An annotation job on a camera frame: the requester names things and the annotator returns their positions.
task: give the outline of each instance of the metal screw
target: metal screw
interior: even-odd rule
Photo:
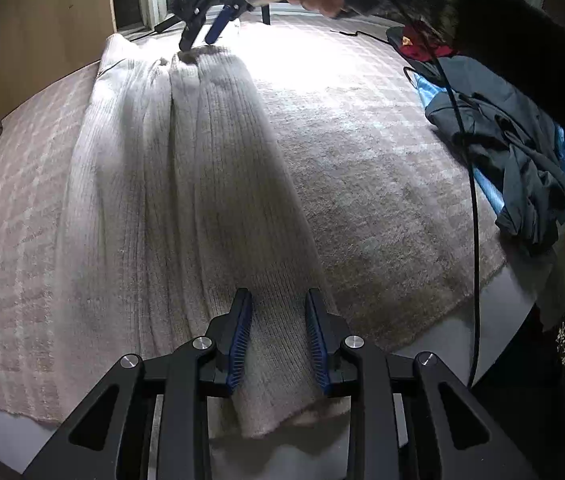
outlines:
[[[202,336],[194,339],[194,348],[197,350],[207,350],[211,346],[211,339]]]
[[[134,354],[127,354],[120,359],[120,366],[123,368],[135,368],[138,364],[138,356]]]
[[[347,336],[345,339],[345,345],[349,346],[349,348],[360,348],[364,344],[365,340],[359,335]]]
[[[438,357],[436,357],[431,352],[422,352],[418,354],[418,362],[422,366],[427,366],[427,365],[431,366],[431,365],[435,365],[438,362]]]

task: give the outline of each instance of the sweater sleeve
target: sweater sleeve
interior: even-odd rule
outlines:
[[[515,85],[565,128],[565,28],[547,14],[524,0],[399,1],[413,19]]]

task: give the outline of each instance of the white cloth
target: white cloth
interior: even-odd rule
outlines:
[[[320,259],[242,61],[150,52],[108,40],[74,148],[52,307],[60,405],[121,355],[202,335],[246,286],[245,377],[210,432],[237,415],[243,434],[267,433],[320,397],[304,322],[307,289],[326,289]]]

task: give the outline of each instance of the red cloth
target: red cloth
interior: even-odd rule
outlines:
[[[426,30],[424,25],[421,28],[421,31],[427,38],[427,42],[429,43],[431,49],[434,51],[436,57],[453,56],[454,54],[456,54],[456,51],[449,45],[440,41],[433,34],[428,34],[428,31]],[[432,57],[429,55],[429,52],[420,39],[420,35],[410,25],[407,25],[403,29],[403,38],[409,39],[409,43],[411,43],[403,44],[400,47],[400,52],[403,56],[422,62],[432,60]]]

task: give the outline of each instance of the black cable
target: black cable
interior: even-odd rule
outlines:
[[[412,74],[417,74],[418,72],[416,72],[416,70],[414,70],[414,69],[413,69],[412,67],[410,67],[410,66],[404,66],[404,67],[403,67],[403,74],[405,74],[405,77],[407,78],[407,81],[409,81],[409,82],[411,83],[411,85],[412,85],[414,88],[416,88],[416,83],[414,83],[414,82],[411,80],[410,76],[409,76],[410,73],[412,73]]]
[[[157,32],[155,30],[152,30],[151,32],[148,32],[147,34],[143,34],[142,36],[140,36],[138,38],[134,38],[131,41],[143,40],[144,38],[147,38],[148,36],[151,36],[152,34],[157,34]]]
[[[126,58],[126,57],[123,57],[122,59],[116,61],[116,62],[115,62],[114,64],[112,64],[111,66],[108,66],[107,68],[105,68],[102,72],[99,71],[99,72],[96,74],[96,79],[98,79],[101,75],[106,74],[106,73],[109,72],[112,68],[114,68],[115,66],[120,65],[120,63],[122,63],[123,61],[126,61],[126,60],[127,60],[127,58]]]
[[[476,184],[474,183],[474,174],[473,174],[473,165],[471,160],[469,159],[469,150],[467,149],[467,132],[465,131],[465,126],[463,124],[463,118],[461,117],[461,111],[458,108],[458,103],[456,102],[456,97],[453,94],[453,89],[451,89],[451,84],[449,83],[449,79],[447,78],[447,74],[445,70],[443,70],[440,61],[434,54],[433,49],[429,45],[427,38],[425,37],[422,30],[416,26],[416,23],[412,18],[408,15],[402,4],[399,3],[397,0],[389,0],[399,12],[404,16],[407,20],[407,24],[410,25],[418,34],[420,41],[425,46],[427,53],[432,58],[432,62],[434,63],[436,69],[440,73],[443,82],[445,83],[445,89],[447,90],[447,94],[449,95],[449,99],[451,102],[451,107],[453,108],[453,113],[456,116],[456,121],[458,122],[458,128],[461,131],[461,138],[463,139],[463,148],[465,152],[465,159],[467,163],[467,171],[469,173],[469,189],[471,190],[471,212],[473,215],[473,229],[474,229],[474,345],[472,350],[472,357],[471,357],[471,366],[469,368],[469,380],[467,381],[467,387],[471,388],[474,379],[476,378],[476,370],[479,364],[479,353],[480,353],[480,255],[479,255],[479,211],[478,211],[478,202],[476,199]]]
[[[367,36],[368,38],[371,38],[372,40],[380,41],[381,43],[384,43],[385,45],[391,44],[387,40],[383,40],[383,39],[381,39],[377,36],[374,36],[373,34],[369,34],[368,32],[364,32],[362,30],[356,30],[356,32],[345,32],[344,30],[331,29],[331,32],[337,32],[338,34],[342,34],[343,36],[351,36],[352,38],[357,38],[359,34],[362,34],[363,36]]]

